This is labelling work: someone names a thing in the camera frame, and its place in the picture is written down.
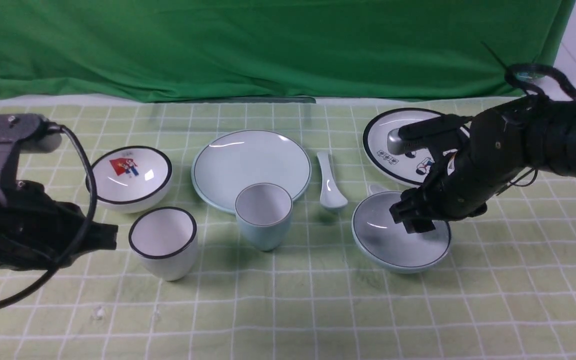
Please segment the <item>light blue cup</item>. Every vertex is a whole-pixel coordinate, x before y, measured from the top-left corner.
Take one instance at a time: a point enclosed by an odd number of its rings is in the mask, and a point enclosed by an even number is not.
[[[283,187],[267,182],[243,189],[235,199],[235,216],[243,237],[256,249],[270,251],[282,243],[293,217],[293,199]]]

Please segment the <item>cartoon print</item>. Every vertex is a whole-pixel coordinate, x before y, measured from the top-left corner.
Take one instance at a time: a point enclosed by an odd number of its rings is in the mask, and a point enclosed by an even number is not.
[[[416,166],[416,173],[419,175],[426,175],[430,171],[430,167],[435,164],[430,157],[426,157]]]
[[[137,171],[137,164],[134,159],[128,157],[119,157],[117,159],[110,160],[110,165],[114,169],[117,176],[122,174],[127,174],[129,178],[133,176],[139,176],[139,171]]]

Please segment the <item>cup rim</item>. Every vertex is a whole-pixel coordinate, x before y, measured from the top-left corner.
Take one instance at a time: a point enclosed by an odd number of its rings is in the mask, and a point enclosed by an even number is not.
[[[144,196],[142,196],[140,198],[135,198],[134,200],[118,201],[118,200],[110,200],[107,198],[103,198],[103,196],[101,196],[100,194],[97,194],[96,197],[97,197],[98,201],[103,202],[103,203],[107,203],[110,205],[130,205],[130,204],[140,203],[146,199],[152,198],[155,194],[162,191],[162,189],[164,189],[164,187],[166,187],[166,185],[170,182],[170,180],[172,178],[172,161],[170,161],[170,158],[165,153],[163,153],[161,150],[158,150],[157,148],[154,148],[151,146],[130,145],[130,146],[123,146],[120,148],[115,148],[115,150],[110,150],[109,152],[106,152],[103,155],[101,155],[97,160],[94,160],[93,164],[91,165],[91,169],[94,169],[103,159],[109,157],[110,155],[119,153],[120,151],[130,150],[130,149],[150,150],[150,151],[153,151],[154,153],[156,153],[157,155],[159,155],[160,157],[162,157],[163,160],[166,162],[166,168],[167,168],[166,169],[166,178],[163,180],[161,185],[159,185],[153,192],[145,194]],[[90,187],[88,185],[88,182],[84,181],[84,184],[86,185],[87,191],[90,191]]]
[[[290,200],[290,208],[288,209],[288,213],[284,217],[282,217],[281,219],[278,219],[277,221],[275,221],[273,223],[259,224],[259,223],[254,223],[252,221],[248,221],[247,219],[245,219],[242,216],[242,214],[240,214],[240,212],[238,211],[238,208],[237,208],[237,203],[238,203],[238,200],[240,199],[240,196],[242,196],[243,192],[246,191],[247,189],[250,189],[251,187],[256,187],[258,185],[270,185],[273,187],[277,187],[277,188],[281,189],[281,191],[283,191],[283,193],[285,193],[286,196],[288,196],[288,200]],[[293,201],[292,196],[290,196],[290,193],[286,189],[284,189],[283,187],[279,186],[278,184],[273,184],[272,182],[258,182],[256,184],[252,184],[252,185],[248,185],[248,186],[244,187],[244,189],[239,192],[239,194],[235,198],[235,214],[238,216],[238,218],[240,218],[246,224],[257,226],[259,228],[269,228],[271,226],[274,226],[274,225],[281,223],[282,221],[285,221],[285,219],[287,219],[290,216],[290,214],[292,214],[293,203],[294,203],[294,201]]]
[[[190,240],[188,240],[178,250],[172,251],[171,253],[167,253],[165,255],[150,255],[148,253],[144,253],[143,251],[138,249],[137,246],[135,246],[135,243],[133,242],[133,231],[135,230],[135,227],[137,227],[137,224],[139,224],[139,222],[142,219],[144,219],[146,216],[148,216],[152,213],[158,212],[160,210],[175,210],[175,211],[182,212],[182,213],[186,214],[190,218],[190,223],[192,223],[192,235],[190,235]],[[188,212],[187,210],[184,210],[180,207],[174,207],[174,206],[158,207],[156,209],[152,209],[152,210],[149,210],[147,212],[144,212],[144,214],[139,216],[134,221],[134,223],[132,223],[132,226],[130,226],[130,231],[128,232],[128,244],[130,244],[130,248],[133,251],[135,251],[135,253],[137,253],[138,255],[140,255],[146,259],[151,259],[151,260],[163,260],[163,259],[172,258],[173,256],[178,255],[178,254],[182,253],[184,250],[186,250],[190,246],[190,244],[192,244],[196,241],[196,238],[197,238],[197,221],[195,220],[195,217],[193,217],[193,215],[190,214],[190,212]]]

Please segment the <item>cup with black rim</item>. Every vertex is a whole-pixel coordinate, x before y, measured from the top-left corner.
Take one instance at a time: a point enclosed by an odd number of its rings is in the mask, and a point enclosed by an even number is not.
[[[152,275],[165,281],[179,280],[197,260],[197,222],[178,207],[153,209],[132,224],[128,243]]]

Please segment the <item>white spoon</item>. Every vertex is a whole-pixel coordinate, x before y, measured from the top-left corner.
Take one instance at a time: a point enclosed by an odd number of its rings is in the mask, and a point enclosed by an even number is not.
[[[321,168],[321,196],[319,202],[322,207],[331,212],[338,212],[348,205],[348,199],[339,191],[332,176],[329,154],[325,151],[317,153],[319,167]]]

